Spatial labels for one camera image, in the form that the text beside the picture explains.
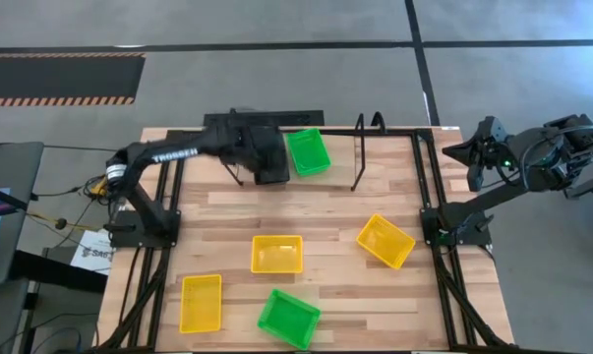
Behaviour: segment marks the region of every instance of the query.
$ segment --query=wooden tabletop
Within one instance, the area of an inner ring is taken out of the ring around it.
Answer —
[[[459,130],[433,131],[447,199],[472,198],[466,185],[466,168],[440,152],[461,142]],[[142,140],[162,139],[166,132],[145,129]],[[359,139],[324,139],[333,140],[327,144],[337,147],[331,161],[352,159],[359,166]],[[435,202],[438,199],[425,146],[422,151]],[[156,350],[294,350],[257,328],[274,288],[322,310],[310,350],[447,349],[431,251],[423,242],[418,216],[422,199],[409,138],[366,138],[366,171],[355,192],[350,192],[350,184],[345,182],[352,182],[356,174],[357,167],[351,167],[351,174],[350,166],[344,162],[338,166],[345,169],[342,176],[312,185],[301,181],[283,187],[251,183],[239,187],[218,161],[208,157],[187,160],[179,204],[182,225],[171,253]],[[170,171],[171,182],[173,168]],[[152,166],[142,179],[152,196],[157,177],[158,167]],[[382,214],[417,241],[400,270],[387,267],[355,242],[373,213]],[[304,271],[252,274],[251,241],[253,236],[264,234],[302,235]],[[498,336],[512,342],[493,261],[478,247],[459,246],[457,250],[469,300]],[[125,249],[114,255],[99,315],[102,338],[117,326],[134,252]],[[126,309],[134,302],[142,259],[139,255]],[[215,273],[221,274],[223,281],[221,330],[179,333],[182,279]],[[458,307],[452,298],[451,303],[458,340],[463,343]],[[140,344],[147,338],[150,308],[148,304],[144,311]]]

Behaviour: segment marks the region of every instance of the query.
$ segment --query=yellow bin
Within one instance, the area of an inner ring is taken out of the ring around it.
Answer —
[[[221,275],[182,279],[180,332],[198,333],[221,328]]]
[[[362,232],[357,243],[389,267],[401,268],[416,241],[379,214],[374,214]]]
[[[298,235],[253,237],[253,273],[299,273],[303,271],[303,238]]]

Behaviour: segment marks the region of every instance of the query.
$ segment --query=gray floor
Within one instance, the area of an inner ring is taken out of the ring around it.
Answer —
[[[593,38],[593,0],[415,0],[424,40]],[[0,46],[282,40],[408,40],[393,0],[0,0]],[[593,47],[429,49],[443,125],[469,137],[486,115],[513,132],[572,113],[593,118]],[[208,112],[323,109],[328,124],[380,110],[389,125],[427,125],[411,49],[151,53],[136,104],[0,108],[0,142],[117,148],[150,126],[197,126]],[[101,173],[109,155],[47,149],[36,190]],[[593,166],[586,176],[593,176]],[[84,199],[35,210],[75,219]],[[593,353],[593,195],[528,195],[494,210],[495,256],[516,342]],[[93,207],[85,220],[105,221]],[[59,237],[26,225],[20,247]]]

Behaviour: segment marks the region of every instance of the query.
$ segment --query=hazard stripe tape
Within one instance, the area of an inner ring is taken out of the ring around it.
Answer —
[[[0,97],[0,107],[127,105],[134,97]]]
[[[27,53],[0,54],[0,58],[106,58],[106,57],[146,57],[145,53]]]

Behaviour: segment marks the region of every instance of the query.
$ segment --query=green bin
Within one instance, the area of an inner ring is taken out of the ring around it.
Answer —
[[[288,134],[287,144],[299,175],[321,173],[331,166],[320,130],[314,128]]]
[[[320,315],[319,309],[274,289],[257,325],[298,349],[307,350]]]

